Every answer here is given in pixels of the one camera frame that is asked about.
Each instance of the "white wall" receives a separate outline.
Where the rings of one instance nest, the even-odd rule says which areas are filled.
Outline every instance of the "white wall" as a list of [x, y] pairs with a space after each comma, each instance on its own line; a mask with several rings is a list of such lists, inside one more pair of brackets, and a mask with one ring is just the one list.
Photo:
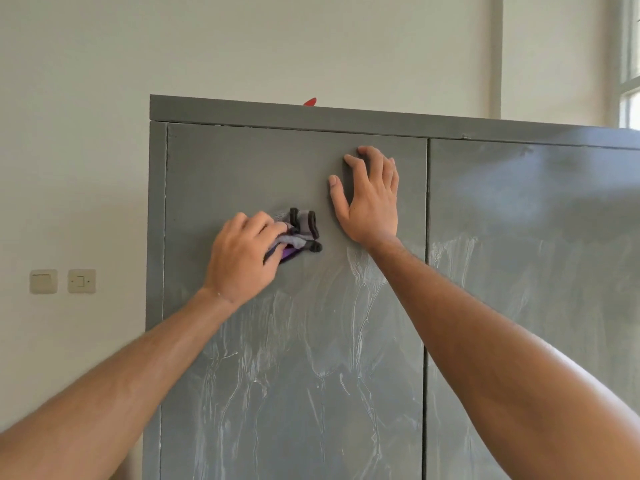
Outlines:
[[504, 0], [502, 119], [605, 126], [607, 0]]
[[[536, 3], [506, 13], [537, 34]], [[548, 57], [506, 24], [507, 117], [600, 121], [583, 5]], [[489, 0], [0, 0], [0, 429], [144, 329], [150, 93], [487, 117], [490, 18]], [[565, 59], [575, 94], [548, 69]], [[96, 295], [66, 292], [76, 267]], [[57, 294], [29, 295], [37, 268]]]

